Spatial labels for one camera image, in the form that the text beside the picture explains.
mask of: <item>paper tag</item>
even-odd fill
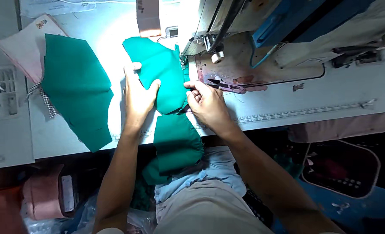
[[[74,210],[74,194],[73,194],[73,180],[71,175],[62,176],[61,184],[63,190],[64,211],[70,212]]]

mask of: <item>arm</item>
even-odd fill
[[[221,90],[185,82],[188,104],[197,118],[229,146],[241,176],[293,234],[344,233],[325,217],[303,188],[231,120]]]
[[[140,63],[133,63],[124,68],[126,122],[98,192],[94,234],[109,227],[126,231],[127,212],[135,186],[140,128],[160,86],[160,80],[155,80],[145,90],[134,73],[140,67]]]

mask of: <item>floor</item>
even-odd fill
[[[352,199],[344,195],[302,182],[298,180],[300,185],[318,204],[324,214],[330,219],[343,224],[346,227],[355,230],[358,234],[365,233],[362,219],[368,218],[385,218],[385,189],[375,187],[373,192],[364,199]],[[341,205],[348,203],[350,206],[338,214],[338,207],[332,206],[332,203]],[[276,233],[286,233],[282,225],[276,221],[272,230]]]

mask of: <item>sewing machine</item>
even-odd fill
[[[330,60],[335,68],[383,60],[385,0],[197,0],[180,8],[191,13],[177,29],[182,57],[195,56],[205,83],[254,88],[322,77]]]

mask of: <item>shirt sleeve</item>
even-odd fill
[[[124,232],[116,227],[109,227],[99,231],[97,234],[124,234]]]

